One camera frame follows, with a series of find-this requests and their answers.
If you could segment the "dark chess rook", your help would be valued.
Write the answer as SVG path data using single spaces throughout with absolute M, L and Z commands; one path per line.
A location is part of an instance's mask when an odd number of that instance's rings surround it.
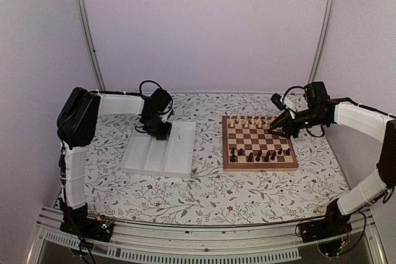
M 264 156 L 264 158 L 263 158 L 263 161 L 264 161 L 264 162 L 268 162 L 268 161 L 269 161 L 269 158 L 270 158 L 270 155 L 271 155 L 271 152 L 270 152 L 270 151 L 267 151 L 267 153 L 265 154 L 265 156 Z

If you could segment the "wooden chess board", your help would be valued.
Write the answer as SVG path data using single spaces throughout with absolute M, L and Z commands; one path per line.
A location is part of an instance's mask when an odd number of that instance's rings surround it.
M 251 116 L 223 116 L 222 117 L 222 140 L 223 140 L 223 170 L 229 172 L 253 172 L 253 171 L 295 171 L 298 169 L 298 161 L 293 144 L 290 139 L 272 135 L 268 132 L 269 124 L 273 117 Z M 230 162 L 231 149 L 235 148 L 236 161 Z M 238 150 L 243 149 L 243 155 L 238 156 Z M 267 151 L 277 153 L 282 148 L 281 155 L 274 161 L 269 158 L 264 162 L 263 158 Z M 285 153 L 291 148 L 291 155 Z M 256 162 L 257 152 L 262 150 L 261 162 Z M 248 163 L 247 156 L 253 152 L 254 161 Z

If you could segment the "white plastic tray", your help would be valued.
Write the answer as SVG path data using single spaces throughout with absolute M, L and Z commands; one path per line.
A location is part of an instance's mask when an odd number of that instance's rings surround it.
M 133 174 L 189 178 L 195 132 L 195 122 L 174 121 L 166 140 L 137 133 L 130 139 L 121 169 Z

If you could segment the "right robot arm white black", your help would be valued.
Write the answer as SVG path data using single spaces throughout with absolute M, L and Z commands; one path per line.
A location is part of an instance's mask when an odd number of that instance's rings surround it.
M 354 136 L 367 141 L 347 137 L 352 152 L 346 154 L 353 161 L 353 169 L 363 168 L 356 174 L 360 181 L 327 206 L 320 232 L 334 236 L 343 228 L 344 220 L 352 213 L 376 203 L 395 189 L 395 115 L 357 103 L 349 97 L 331 98 L 323 82 L 311 82 L 299 87 L 304 92 L 306 109 L 297 111 L 285 95 L 272 95 L 272 103 L 281 111 L 270 133 L 285 138 L 298 137 L 301 130 L 315 126 L 321 129 L 331 125 L 346 128 Z

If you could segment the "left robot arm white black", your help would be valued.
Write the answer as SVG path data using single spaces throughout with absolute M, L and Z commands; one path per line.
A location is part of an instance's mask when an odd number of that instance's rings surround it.
M 85 156 L 97 126 L 97 120 L 109 115 L 139 116 L 136 131 L 166 140 L 172 124 L 171 95 L 158 86 L 151 95 L 142 92 L 88 91 L 73 89 L 57 119 L 57 135 L 61 142 L 60 180 L 62 202 L 72 211 L 86 210 L 84 192 Z

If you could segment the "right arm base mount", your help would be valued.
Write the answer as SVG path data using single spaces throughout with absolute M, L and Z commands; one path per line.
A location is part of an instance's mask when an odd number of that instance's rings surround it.
M 303 243 L 316 242 L 325 257 L 337 257 L 350 240 L 352 226 L 349 222 L 329 225 L 325 219 L 307 219 L 298 223 L 295 233 Z

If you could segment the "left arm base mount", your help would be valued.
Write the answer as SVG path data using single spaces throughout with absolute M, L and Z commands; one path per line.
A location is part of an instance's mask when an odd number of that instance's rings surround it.
M 60 226 L 62 232 L 93 239 L 101 242 L 110 242 L 113 235 L 114 220 L 110 217 L 99 215 L 88 218 L 85 214 L 64 214 Z

